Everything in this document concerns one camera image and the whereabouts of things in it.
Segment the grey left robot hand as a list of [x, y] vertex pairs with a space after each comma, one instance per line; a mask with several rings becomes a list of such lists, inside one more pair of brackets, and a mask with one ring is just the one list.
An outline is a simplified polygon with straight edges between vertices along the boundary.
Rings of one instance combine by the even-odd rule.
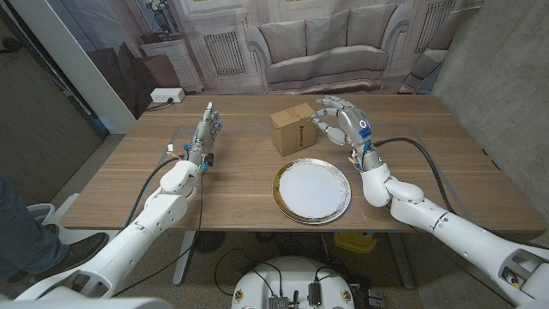
[[191, 137], [188, 161], [200, 166], [204, 156], [213, 152], [214, 140], [221, 129], [220, 115], [213, 110], [213, 103], [209, 102]]

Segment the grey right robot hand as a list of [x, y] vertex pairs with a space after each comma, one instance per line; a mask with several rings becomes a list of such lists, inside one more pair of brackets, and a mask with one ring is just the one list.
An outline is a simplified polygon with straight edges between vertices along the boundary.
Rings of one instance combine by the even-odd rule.
[[[333, 95], [326, 95], [318, 99], [317, 103], [324, 104], [323, 108], [311, 115], [311, 121], [324, 131], [335, 144], [344, 145], [350, 142], [359, 155], [367, 152], [371, 145], [371, 126], [363, 110], [348, 100]], [[336, 116], [339, 128], [323, 122], [320, 117]]]

